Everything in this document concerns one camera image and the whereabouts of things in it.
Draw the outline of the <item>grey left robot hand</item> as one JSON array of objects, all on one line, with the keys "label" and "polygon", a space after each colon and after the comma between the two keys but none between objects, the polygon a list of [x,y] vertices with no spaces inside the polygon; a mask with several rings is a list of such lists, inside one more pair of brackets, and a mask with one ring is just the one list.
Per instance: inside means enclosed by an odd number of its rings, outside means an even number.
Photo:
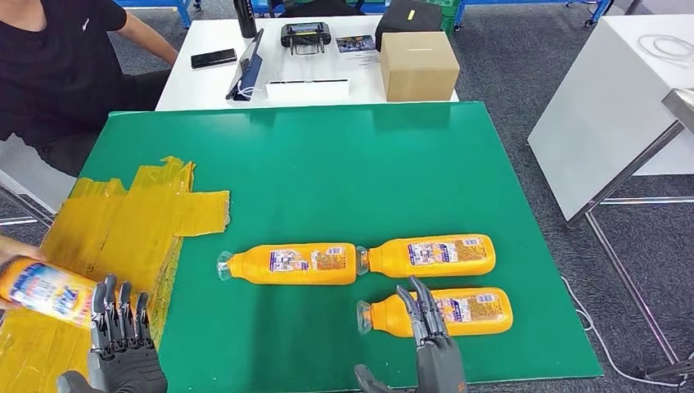
[{"label": "grey left robot hand", "polygon": [[141,292],[130,301],[132,285],[116,287],[110,273],[92,294],[88,374],[74,370],[56,380],[59,392],[166,392],[167,378],[151,335],[147,303]]}]

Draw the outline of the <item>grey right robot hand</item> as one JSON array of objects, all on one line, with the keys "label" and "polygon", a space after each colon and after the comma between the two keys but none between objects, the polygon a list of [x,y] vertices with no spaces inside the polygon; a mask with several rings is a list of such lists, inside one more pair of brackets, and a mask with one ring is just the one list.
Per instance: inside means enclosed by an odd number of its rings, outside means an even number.
[{"label": "grey right robot hand", "polygon": [[451,339],[430,289],[415,276],[409,282],[417,293],[413,297],[400,285],[396,293],[404,302],[412,325],[417,357],[417,392],[466,392],[467,382],[462,354]]}]

